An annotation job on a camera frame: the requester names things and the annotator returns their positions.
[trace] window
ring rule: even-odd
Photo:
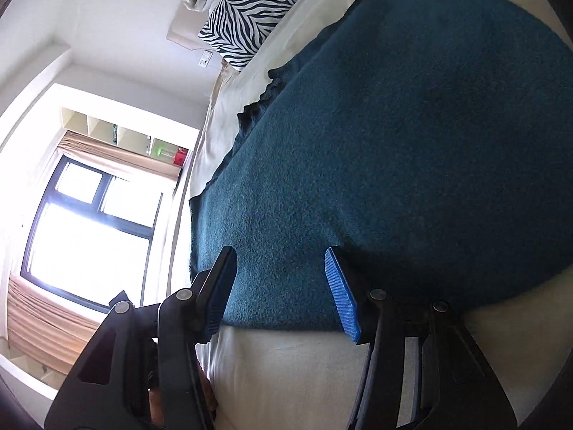
[[[100,312],[122,290],[141,305],[161,198],[62,158],[35,215],[22,276]]]

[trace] red object on shelf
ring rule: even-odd
[[[173,157],[173,164],[177,166],[183,166],[183,162],[185,161],[185,157],[187,156],[188,152],[188,149],[179,147],[177,149],[177,153]]]

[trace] window pane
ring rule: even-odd
[[[125,290],[138,306],[148,244],[147,239],[47,204],[34,236],[30,272],[104,306]]]
[[[100,173],[68,163],[59,177],[56,190],[74,199],[91,204],[100,181]]]
[[[160,197],[155,189],[114,178],[105,193],[103,211],[151,228]]]

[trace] window frame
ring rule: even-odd
[[[56,186],[58,185],[59,179],[61,178],[68,164],[74,164],[102,175],[91,204],[87,204],[83,201],[70,197],[69,195],[65,195],[56,190]],[[103,207],[105,205],[105,195],[107,193],[108,187],[110,186],[110,183],[115,178],[117,178],[117,176],[114,176],[110,173],[106,173],[101,169],[93,168],[91,166],[77,162],[76,160],[73,160],[66,156],[62,156],[62,158],[58,162],[58,165],[56,165],[56,168],[54,169],[52,176],[48,181],[48,185],[46,186],[44,194],[42,195],[42,199],[39,202],[38,209],[36,210],[32,226],[28,234],[28,239],[26,241],[26,248],[24,250],[24,258],[22,260],[22,268],[20,271],[20,275],[24,279],[30,281],[36,286],[46,291],[49,291],[53,294],[56,294],[57,296],[75,302],[80,306],[88,307],[89,309],[93,309],[98,312],[102,312],[104,314],[107,314],[110,311],[110,306],[104,306],[103,304],[91,301],[76,294],[72,294],[66,290],[45,283],[44,281],[39,280],[38,278],[33,276],[32,273],[30,272],[30,262],[31,262],[30,255],[32,252],[32,244],[34,242],[36,229],[38,228],[38,223],[42,216],[42,213],[44,212],[46,204],[59,205],[67,210],[74,212],[76,215],[83,216],[84,218],[88,218],[91,221],[103,224],[110,228],[115,228],[124,233],[132,234],[134,236],[147,239],[149,243],[147,246],[147,255],[145,257],[145,269],[143,271],[143,279],[141,281],[141,296],[140,299],[138,300],[131,299],[132,302],[136,303],[137,301],[139,301],[139,305],[140,306],[143,305],[143,296],[145,292],[145,282],[147,281],[147,267],[149,265],[151,244],[153,243],[153,235],[155,232],[155,226],[157,224],[159,209],[161,207],[161,202],[163,200],[163,193],[161,193],[161,196],[159,197],[159,202],[157,204],[157,209],[155,211],[153,227],[145,226],[140,223],[135,223],[133,221],[120,218],[119,216],[108,215],[103,211]]]

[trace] dark green blanket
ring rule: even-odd
[[[573,54],[519,7],[358,0],[270,77],[190,202],[191,275],[237,250],[226,323],[339,329],[330,245],[458,310],[573,263]]]

